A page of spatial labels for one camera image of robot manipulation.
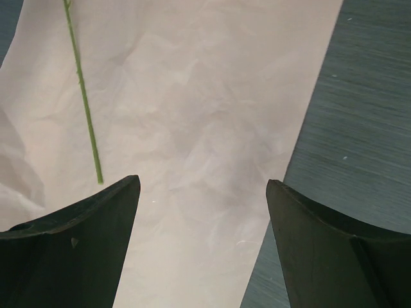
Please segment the single pink bud stem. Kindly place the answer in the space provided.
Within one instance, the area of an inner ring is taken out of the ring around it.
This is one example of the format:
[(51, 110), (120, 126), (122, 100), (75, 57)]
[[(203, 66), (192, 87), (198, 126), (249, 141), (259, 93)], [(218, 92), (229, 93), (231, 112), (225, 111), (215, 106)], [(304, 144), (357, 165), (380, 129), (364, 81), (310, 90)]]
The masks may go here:
[(97, 147), (94, 127), (93, 127), (93, 124), (92, 124), (91, 110), (90, 110), (90, 107), (89, 107), (89, 100), (88, 100), (88, 97), (87, 97), (87, 89), (86, 89), (86, 86), (85, 86), (85, 80), (84, 80), (83, 71), (82, 71), (80, 53), (79, 53), (78, 46), (77, 46), (77, 43), (76, 43), (76, 37), (75, 37), (75, 33), (74, 33), (74, 27), (73, 27), (73, 22), (72, 22), (72, 18), (71, 18), (71, 12), (70, 12), (72, 1), (63, 0), (62, 2), (63, 2), (63, 6), (64, 6), (66, 21), (67, 21), (67, 27), (68, 27), (68, 30), (69, 30), (69, 36), (70, 36), (70, 39), (71, 39), (71, 45), (72, 45), (72, 49), (73, 49), (73, 56), (74, 56), (74, 61), (75, 61), (75, 65), (76, 65), (76, 73), (77, 73), (77, 76), (78, 76), (78, 84), (80, 86), (80, 92), (81, 92), (81, 95), (82, 95), (83, 107), (84, 107), (84, 111), (85, 111), (87, 129), (88, 129), (88, 132), (89, 132), (89, 138), (90, 138), (90, 142), (91, 142), (92, 155), (93, 155), (94, 166), (95, 166), (95, 171), (96, 171), (97, 183), (102, 185), (104, 183), (104, 181), (103, 181), (103, 173), (102, 173), (102, 169), (101, 169), (100, 156), (99, 156), (99, 153), (98, 153), (98, 147)]

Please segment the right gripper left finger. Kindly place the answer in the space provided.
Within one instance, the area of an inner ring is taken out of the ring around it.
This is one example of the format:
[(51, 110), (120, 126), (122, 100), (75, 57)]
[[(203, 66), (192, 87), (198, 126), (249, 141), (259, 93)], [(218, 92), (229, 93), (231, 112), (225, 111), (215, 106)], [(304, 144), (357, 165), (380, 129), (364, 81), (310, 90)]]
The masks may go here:
[(112, 307), (141, 183), (106, 189), (1, 233), (2, 307)]

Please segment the pink wrapping paper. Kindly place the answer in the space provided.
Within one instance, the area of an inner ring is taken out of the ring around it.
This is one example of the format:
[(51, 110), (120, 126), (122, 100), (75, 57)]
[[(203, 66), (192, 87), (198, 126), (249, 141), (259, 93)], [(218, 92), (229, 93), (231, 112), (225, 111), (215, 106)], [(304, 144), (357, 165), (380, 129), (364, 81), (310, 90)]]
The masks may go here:
[(20, 1), (1, 65), (1, 228), (141, 181), (116, 307), (239, 307), (340, 1)]

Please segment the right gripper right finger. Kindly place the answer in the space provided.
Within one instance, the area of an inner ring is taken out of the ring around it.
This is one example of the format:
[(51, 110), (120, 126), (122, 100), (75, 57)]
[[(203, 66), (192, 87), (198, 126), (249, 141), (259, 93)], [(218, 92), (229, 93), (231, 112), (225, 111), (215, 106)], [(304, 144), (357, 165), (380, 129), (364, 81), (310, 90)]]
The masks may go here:
[(410, 236), (315, 202), (279, 180), (266, 197), (292, 307), (409, 307)]

